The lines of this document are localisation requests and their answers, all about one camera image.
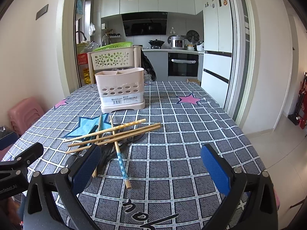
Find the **black plastic spoon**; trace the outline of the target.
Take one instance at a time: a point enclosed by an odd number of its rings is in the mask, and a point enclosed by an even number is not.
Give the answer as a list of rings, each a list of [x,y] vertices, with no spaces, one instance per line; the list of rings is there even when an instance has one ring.
[[[145,134],[132,136],[128,139],[120,140],[119,147],[123,158],[127,158],[127,153],[129,146],[132,143],[138,142]],[[78,159],[81,158],[80,153],[72,154],[66,161],[66,167],[70,168],[72,164]],[[101,148],[101,159],[94,172],[93,177],[96,177],[99,173],[103,173],[106,167],[106,164],[111,161],[113,158],[117,158],[116,149],[113,143],[108,143],[106,147]]]

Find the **blue patterned bamboo chopstick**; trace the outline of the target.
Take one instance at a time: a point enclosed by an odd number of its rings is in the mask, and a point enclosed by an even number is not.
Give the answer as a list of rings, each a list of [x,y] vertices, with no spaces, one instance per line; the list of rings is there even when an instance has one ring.
[[[118,162],[119,162],[119,166],[120,166],[120,170],[121,170],[121,173],[122,173],[122,177],[123,177],[125,186],[126,186],[126,188],[128,190],[130,190],[132,188],[132,186],[131,186],[131,182],[129,180],[129,177],[128,177],[127,173],[126,173],[126,169],[124,167],[124,162],[123,162],[123,159],[122,159],[122,155],[121,155],[119,144],[118,144],[117,141],[114,142],[114,144],[115,144],[116,154],[117,154],[117,157],[118,157]]]

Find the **plain bamboo chopstick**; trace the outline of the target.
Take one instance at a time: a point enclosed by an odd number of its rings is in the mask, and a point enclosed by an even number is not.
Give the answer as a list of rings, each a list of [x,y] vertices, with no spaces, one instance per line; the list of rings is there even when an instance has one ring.
[[[111,143],[112,140],[122,140],[122,139],[130,138],[131,136],[141,135],[142,133],[147,133],[149,131],[153,131],[153,130],[160,129],[160,128],[161,128],[161,124],[156,123],[153,125],[140,127],[140,128],[133,129],[133,130],[116,133],[115,135],[109,135],[109,136],[104,136],[98,139],[93,139],[93,140],[88,140],[88,141],[83,141],[83,142],[78,142],[78,143],[72,143],[72,144],[69,144],[68,147],[74,147],[74,146],[79,146],[79,145],[84,145],[84,144],[89,144],[89,143],[95,143],[95,142]]]
[[[118,129],[129,127],[129,126],[138,125],[138,124],[141,124],[141,123],[144,123],[144,122],[146,122],[145,118],[140,119],[138,121],[128,122],[126,124],[121,124],[121,125],[118,125],[118,126],[115,126],[115,127],[108,128],[108,129],[100,130],[100,131],[97,131],[97,132],[89,133],[87,135],[77,136],[75,138],[65,140],[64,142],[76,141],[76,140],[80,140],[80,139],[87,138],[87,137],[90,137],[90,136],[96,136],[96,135],[100,135],[100,134],[103,134],[103,133],[106,133],[106,132],[111,132],[111,131],[115,131],[115,130],[118,130]]]
[[[76,138],[69,139],[68,142],[69,141],[73,142],[73,141],[76,141],[76,140],[80,140],[82,138],[88,138],[90,136],[97,136],[101,133],[111,132],[111,130],[115,130],[115,129],[119,129],[119,128],[120,128],[120,126],[117,126],[117,127],[109,128],[109,129],[102,130],[102,131],[99,131],[99,132],[90,133],[90,134],[87,134],[87,135],[84,135],[84,136],[78,136]],[[72,143],[72,144],[69,144],[68,147],[80,146],[80,145],[84,145],[84,144],[88,144],[88,143],[95,143],[95,142],[98,142],[97,143],[98,146],[105,145],[105,144],[108,144],[108,143],[118,142],[119,140],[127,139],[127,138],[130,138],[132,136],[138,136],[138,135],[141,135],[143,133],[147,133],[149,131],[153,131],[153,130],[160,129],[160,128],[161,128],[161,124],[156,123],[156,124],[153,124],[153,125],[148,125],[148,126],[132,129],[132,130],[129,130],[129,131],[123,131],[123,132],[120,132],[120,133],[115,133],[114,135],[104,136],[104,137],[98,138],[98,139],[82,141],[80,143]]]

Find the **pink plastic stool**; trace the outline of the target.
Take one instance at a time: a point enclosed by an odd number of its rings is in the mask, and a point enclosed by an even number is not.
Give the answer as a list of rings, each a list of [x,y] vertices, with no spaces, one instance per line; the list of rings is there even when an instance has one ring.
[[[34,97],[23,99],[8,110],[12,129],[20,136],[43,115],[44,111]]]

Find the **grey checked tablecloth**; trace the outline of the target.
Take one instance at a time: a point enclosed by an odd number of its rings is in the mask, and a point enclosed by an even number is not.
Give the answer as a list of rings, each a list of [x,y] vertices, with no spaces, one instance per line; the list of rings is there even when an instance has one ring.
[[[145,108],[111,113],[114,125],[140,119],[136,129],[160,123],[161,128],[133,137],[121,150],[132,185],[127,189],[115,157],[106,160],[96,178],[78,194],[78,200],[99,229],[202,229],[222,203],[219,192],[201,159],[201,147],[210,144],[219,156],[243,172],[265,169],[256,150],[229,115],[200,86],[183,82],[150,82],[145,86]],[[73,92],[62,105],[46,112],[8,150],[12,160],[40,142],[42,156],[29,167],[58,173],[67,167],[65,136],[77,129],[80,119],[102,114],[96,85]]]

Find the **pink plastic utensil holder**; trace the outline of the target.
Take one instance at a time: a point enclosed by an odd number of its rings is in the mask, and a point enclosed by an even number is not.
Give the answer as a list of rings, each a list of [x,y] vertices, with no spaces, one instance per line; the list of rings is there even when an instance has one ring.
[[[145,108],[143,68],[101,71],[95,78],[103,113]]]

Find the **cardboard box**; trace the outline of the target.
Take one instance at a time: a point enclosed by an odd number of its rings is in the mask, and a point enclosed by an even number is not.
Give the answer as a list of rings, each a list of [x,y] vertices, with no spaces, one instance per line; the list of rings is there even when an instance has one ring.
[[[187,79],[186,82],[191,83],[191,84],[197,84],[198,86],[201,86],[201,81],[199,81],[198,79]]]

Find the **beige perforated storage cart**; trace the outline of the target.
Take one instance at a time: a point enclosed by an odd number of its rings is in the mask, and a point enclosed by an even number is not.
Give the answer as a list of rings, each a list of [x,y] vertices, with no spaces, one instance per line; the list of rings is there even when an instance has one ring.
[[[140,46],[131,46],[87,53],[91,84],[95,83],[95,71],[141,67],[141,50]]]

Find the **green plastic basket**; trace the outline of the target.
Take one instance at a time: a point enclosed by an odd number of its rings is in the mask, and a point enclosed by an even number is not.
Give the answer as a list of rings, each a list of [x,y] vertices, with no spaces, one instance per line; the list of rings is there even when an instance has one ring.
[[[115,48],[125,48],[125,47],[131,47],[133,45],[132,42],[119,42],[119,43],[113,43],[105,46],[101,46],[99,48],[96,48],[94,51],[102,51],[102,50],[110,50]]]

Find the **built-in black oven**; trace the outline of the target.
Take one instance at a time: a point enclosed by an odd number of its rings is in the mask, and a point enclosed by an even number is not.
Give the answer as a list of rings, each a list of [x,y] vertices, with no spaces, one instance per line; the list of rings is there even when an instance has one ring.
[[[199,57],[189,53],[168,53],[168,76],[197,77]]]

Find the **black plastic bag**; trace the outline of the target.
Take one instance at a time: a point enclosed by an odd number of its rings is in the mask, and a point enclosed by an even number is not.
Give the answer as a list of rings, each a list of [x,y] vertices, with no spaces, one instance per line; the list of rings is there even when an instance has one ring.
[[[144,69],[145,82],[156,81],[157,77],[154,68],[142,50],[141,50],[141,67]]]

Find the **black wok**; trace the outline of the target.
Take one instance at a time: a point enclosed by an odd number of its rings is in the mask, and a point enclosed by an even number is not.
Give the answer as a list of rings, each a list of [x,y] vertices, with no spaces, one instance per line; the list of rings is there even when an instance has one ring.
[[[151,49],[161,49],[164,44],[164,41],[156,39],[156,40],[150,40],[148,43]]]

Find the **black range hood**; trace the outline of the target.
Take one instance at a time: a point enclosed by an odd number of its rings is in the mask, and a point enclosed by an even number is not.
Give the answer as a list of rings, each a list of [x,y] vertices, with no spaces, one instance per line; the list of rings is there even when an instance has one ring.
[[[121,17],[126,36],[166,35],[167,12],[133,12]]]

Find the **white upper cabinets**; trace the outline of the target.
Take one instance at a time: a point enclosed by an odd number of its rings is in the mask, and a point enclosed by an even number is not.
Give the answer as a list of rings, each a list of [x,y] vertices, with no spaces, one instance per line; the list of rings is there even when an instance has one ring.
[[[201,0],[102,0],[101,16],[110,17],[134,12],[174,12],[197,15]]]

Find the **white refrigerator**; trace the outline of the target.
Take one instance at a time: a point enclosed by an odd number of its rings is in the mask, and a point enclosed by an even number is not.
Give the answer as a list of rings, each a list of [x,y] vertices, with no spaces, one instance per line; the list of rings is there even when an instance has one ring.
[[[233,20],[230,0],[202,0],[204,54],[201,87],[225,106],[233,53]]]

